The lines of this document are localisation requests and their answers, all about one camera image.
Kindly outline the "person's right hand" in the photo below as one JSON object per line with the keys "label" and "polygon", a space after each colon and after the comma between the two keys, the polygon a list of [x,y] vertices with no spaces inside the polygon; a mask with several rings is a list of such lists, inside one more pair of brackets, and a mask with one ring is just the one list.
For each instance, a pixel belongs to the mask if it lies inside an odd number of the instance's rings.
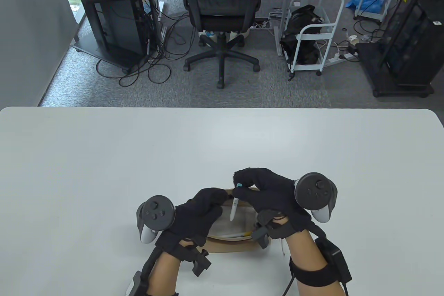
{"label": "person's right hand", "polygon": [[294,180],[267,168],[246,168],[233,174],[233,183],[241,184],[232,191],[235,198],[249,203],[258,214],[273,211],[271,220],[265,223],[272,239],[284,239],[304,230],[326,238],[325,232],[295,200]]}

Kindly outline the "person's left hand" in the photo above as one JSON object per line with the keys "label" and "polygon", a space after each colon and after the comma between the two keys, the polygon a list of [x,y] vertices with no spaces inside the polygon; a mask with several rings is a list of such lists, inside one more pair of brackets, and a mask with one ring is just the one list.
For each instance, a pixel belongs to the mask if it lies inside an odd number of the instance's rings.
{"label": "person's left hand", "polygon": [[222,204],[229,194],[220,188],[201,189],[193,198],[176,207],[173,224],[162,231],[155,245],[173,254],[182,241],[206,240],[213,223],[222,215]]}

